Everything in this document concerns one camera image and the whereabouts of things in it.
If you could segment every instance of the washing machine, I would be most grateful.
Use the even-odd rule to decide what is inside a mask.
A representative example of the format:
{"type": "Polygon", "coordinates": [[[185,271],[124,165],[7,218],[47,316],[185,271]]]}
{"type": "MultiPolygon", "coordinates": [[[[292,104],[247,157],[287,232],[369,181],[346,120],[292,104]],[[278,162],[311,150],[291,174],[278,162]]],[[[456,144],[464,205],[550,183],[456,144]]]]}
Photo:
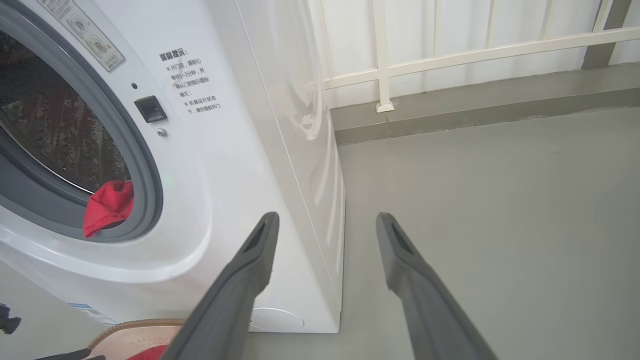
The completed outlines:
{"type": "Polygon", "coordinates": [[[307,3],[0,0],[0,31],[2,261],[105,325],[185,318],[276,211],[250,330],[338,332],[346,192],[307,3]],[[110,180],[132,212],[85,238],[110,180]]]}

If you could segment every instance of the red fabric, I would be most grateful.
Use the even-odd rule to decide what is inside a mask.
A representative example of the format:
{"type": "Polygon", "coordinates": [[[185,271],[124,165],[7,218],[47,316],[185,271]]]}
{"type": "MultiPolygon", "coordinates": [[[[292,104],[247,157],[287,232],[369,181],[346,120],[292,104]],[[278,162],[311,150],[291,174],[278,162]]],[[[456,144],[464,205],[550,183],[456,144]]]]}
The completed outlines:
{"type": "Polygon", "coordinates": [[[130,181],[108,181],[98,189],[86,205],[83,231],[87,238],[101,229],[126,220],[133,209],[133,184],[130,181]]]}
{"type": "Polygon", "coordinates": [[[160,345],[157,347],[148,348],[143,352],[139,352],[136,355],[128,358],[127,360],[160,360],[160,357],[169,345],[160,345]]]}

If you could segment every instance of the warning label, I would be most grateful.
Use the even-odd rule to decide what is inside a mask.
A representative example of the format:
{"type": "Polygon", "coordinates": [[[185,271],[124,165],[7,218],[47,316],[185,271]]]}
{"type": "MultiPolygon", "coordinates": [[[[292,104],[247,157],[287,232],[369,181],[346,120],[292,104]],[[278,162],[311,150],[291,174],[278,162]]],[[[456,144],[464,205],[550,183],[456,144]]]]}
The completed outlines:
{"type": "Polygon", "coordinates": [[[120,51],[72,0],[38,0],[38,3],[60,21],[107,71],[124,61],[120,51]]]}
{"type": "Polygon", "coordinates": [[[163,65],[167,76],[187,115],[199,115],[221,108],[218,96],[210,93],[210,88],[206,86],[210,82],[209,72],[199,57],[190,55],[181,47],[164,51],[158,57],[160,61],[166,61],[163,65]]]}
{"type": "Polygon", "coordinates": [[[82,311],[84,314],[94,319],[95,321],[101,323],[102,325],[107,325],[107,326],[116,325],[115,321],[113,321],[108,316],[105,316],[103,313],[101,313],[100,311],[97,311],[96,309],[92,308],[87,304],[76,304],[74,302],[70,302],[69,305],[82,311]]]}

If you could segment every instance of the metal railing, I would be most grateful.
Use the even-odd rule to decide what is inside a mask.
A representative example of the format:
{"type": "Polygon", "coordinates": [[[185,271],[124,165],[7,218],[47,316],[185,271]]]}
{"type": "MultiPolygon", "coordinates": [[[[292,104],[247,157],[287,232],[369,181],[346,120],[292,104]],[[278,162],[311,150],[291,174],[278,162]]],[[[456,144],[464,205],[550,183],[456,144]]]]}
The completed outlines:
{"type": "MultiPolygon", "coordinates": [[[[322,11],[322,0],[318,1],[320,6],[319,20],[324,53],[326,56],[329,73],[333,74],[332,57],[328,43],[326,23],[324,21],[324,14],[322,11]]],[[[416,72],[441,69],[456,65],[464,65],[479,61],[510,58],[519,55],[544,53],[547,51],[640,39],[640,26],[604,30],[605,23],[607,22],[607,18],[609,16],[609,11],[611,10],[611,5],[613,4],[614,0],[602,0],[598,15],[596,16],[593,30],[591,32],[551,38],[551,19],[554,15],[554,4],[556,2],[554,0],[547,0],[545,14],[538,40],[494,47],[492,46],[492,42],[495,31],[496,0],[491,0],[484,49],[440,56],[439,40],[442,37],[442,15],[440,11],[442,9],[442,1],[445,0],[435,0],[435,34],[433,41],[434,57],[389,65],[387,53],[387,24],[385,21],[385,0],[371,1],[373,4],[376,59],[378,66],[375,69],[352,72],[350,74],[343,74],[326,78],[323,81],[323,85],[324,89],[331,89],[378,80],[380,102],[378,103],[376,109],[379,113],[384,111],[391,111],[394,109],[394,106],[390,101],[389,94],[389,78],[392,78],[394,76],[413,74],[416,72]]]]}

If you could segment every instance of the gray floor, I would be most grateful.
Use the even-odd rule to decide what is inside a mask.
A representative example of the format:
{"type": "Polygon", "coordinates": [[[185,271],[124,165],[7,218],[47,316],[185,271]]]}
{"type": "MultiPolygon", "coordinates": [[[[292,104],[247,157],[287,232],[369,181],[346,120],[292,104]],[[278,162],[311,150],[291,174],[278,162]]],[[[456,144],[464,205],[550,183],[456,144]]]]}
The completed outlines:
{"type": "MultiPolygon", "coordinates": [[[[640,358],[640,109],[346,145],[340,158],[341,331],[250,334],[246,360],[413,358],[383,279],[379,211],[396,216],[501,359],[640,358]]],[[[73,350],[102,329],[2,264],[0,274],[3,300],[38,316],[0,335],[0,359],[73,350]]]]}

